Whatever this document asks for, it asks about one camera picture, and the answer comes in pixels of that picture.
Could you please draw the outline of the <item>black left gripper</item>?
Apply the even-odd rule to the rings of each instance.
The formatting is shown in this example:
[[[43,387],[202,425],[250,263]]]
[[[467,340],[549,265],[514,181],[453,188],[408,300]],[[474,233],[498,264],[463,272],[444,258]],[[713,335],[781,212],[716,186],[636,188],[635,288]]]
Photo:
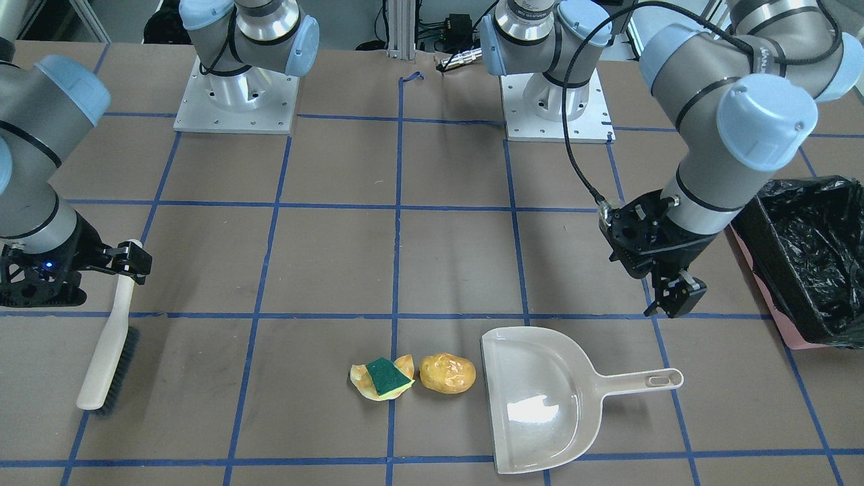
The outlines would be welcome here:
[[[659,312],[669,318],[683,317],[707,292],[707,284],[686,270],[713,237],[691,233],[673,222],[669,213],[680,205],[681,197],[662,196],[656,190],[617,209],[606,202],[599,208],[601,233],[613,249],[609,259],[620,261],[633,279],[651,274],[653,294],[646,317]]]

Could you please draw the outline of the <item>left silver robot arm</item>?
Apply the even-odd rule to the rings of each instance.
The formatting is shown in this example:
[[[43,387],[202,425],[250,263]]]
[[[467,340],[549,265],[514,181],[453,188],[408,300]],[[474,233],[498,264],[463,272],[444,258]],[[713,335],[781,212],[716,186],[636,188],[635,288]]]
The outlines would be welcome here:
[[[599,226],[633,279],[650,276],[646,316],[685,316],[707,287],[689,265],[787,166],[817,125],[821,103],[842,98],[862,74],[862,44],[821,1],[731,1],[722,30],[666,2],[699,28],[672,24],[646,44],[640,73],[688,153],[663,190],[613,207],[583,179]],[[592,1],[499,1],[479,21],[493,75],[533,74],[549,87],[539,116],[567,124],[578,114],[614,13]]]

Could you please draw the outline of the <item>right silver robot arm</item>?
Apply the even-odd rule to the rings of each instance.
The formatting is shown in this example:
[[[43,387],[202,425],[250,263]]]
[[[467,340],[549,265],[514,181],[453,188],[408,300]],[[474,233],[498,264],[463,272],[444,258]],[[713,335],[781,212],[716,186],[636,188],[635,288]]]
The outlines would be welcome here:
[[[430,87],[428,59],[398,65],[371,52],[324,53],[305,82],[293,136],[175,135],[145,103],[106,111],[106,89],[85,65],[47,56],[37,67],[2,64],[2,317],[102,317],[104,296],[87,270],[115,259],[81,209],[104,209],[103,228],[138,215],[154,271],[133,317],[374,318],[457,314],[515,317],[522,279],[512,237],[483,279],[429,284],[420,304],[396,279],[402,258],[393,219],[513,215],[555,207],[497,202],[410,202],[405,163],[442,160],[442,136],[474,136],[462,158],[505,186],[501,126],[485,115],[398,115]]]

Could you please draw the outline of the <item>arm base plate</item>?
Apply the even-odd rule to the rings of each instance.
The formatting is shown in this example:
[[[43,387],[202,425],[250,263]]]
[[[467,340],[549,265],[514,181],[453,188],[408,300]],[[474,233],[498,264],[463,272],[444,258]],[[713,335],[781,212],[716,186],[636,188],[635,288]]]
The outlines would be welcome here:
[[[499,78],[507,138],[516,142],[613,142],[613,123],[598,71],[587,85],[568,89],[543,74],[512,74]]]
[[[299,77],[252,67],[220,77],[200,72],[195,59],[173,128],[176,132],[291,133]]]

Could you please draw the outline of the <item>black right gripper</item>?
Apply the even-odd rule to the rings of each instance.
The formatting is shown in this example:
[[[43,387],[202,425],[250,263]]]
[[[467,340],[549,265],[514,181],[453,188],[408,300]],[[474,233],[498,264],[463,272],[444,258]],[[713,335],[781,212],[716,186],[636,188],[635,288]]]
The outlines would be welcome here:
[[[111,248],[79,213],[71,236],[53,250],[25,253],[2,251],[1,304],[12,308],[80,306],[87,299],[80,288],[81,271],[102,269],[145,284],[153,258],[138,241]]]

